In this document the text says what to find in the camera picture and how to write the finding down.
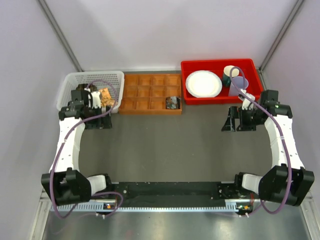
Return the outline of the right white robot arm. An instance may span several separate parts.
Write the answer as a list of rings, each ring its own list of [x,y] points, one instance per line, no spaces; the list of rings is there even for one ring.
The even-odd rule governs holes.
[[[223,132],[250,132],[262,125],[268,133],[272,156],[271,169],[264,175],[240,172],[235,176],[233,192],[239,198],[255,193],[263,201],[299,206],[315,181],[314,173],[306,170],[300,160],[289,105],[278,101],[278,91],[265,90],[260,103],[242,89],[238,98],[242,105],[231,106]]]

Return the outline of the orange patterned tie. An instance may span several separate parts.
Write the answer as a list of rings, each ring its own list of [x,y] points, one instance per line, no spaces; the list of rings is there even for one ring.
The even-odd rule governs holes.
[[[98,91],[101,95],[100,102],[102,107],[112,107],[116,103],[108,88],[101,88]]]

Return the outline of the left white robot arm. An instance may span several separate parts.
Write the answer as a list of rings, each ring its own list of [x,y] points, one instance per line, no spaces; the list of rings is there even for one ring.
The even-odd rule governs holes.
[[[79,153],[85,130],[110,129],[111,108],[102,106],[100,91],[89,88],[71,91],[71,101],[61,108],[59,140],[49,173],[41,184],[57,206],[88,202],[96,193],[109,198],[114,191],[108,174],[85,177],[79,168]]]

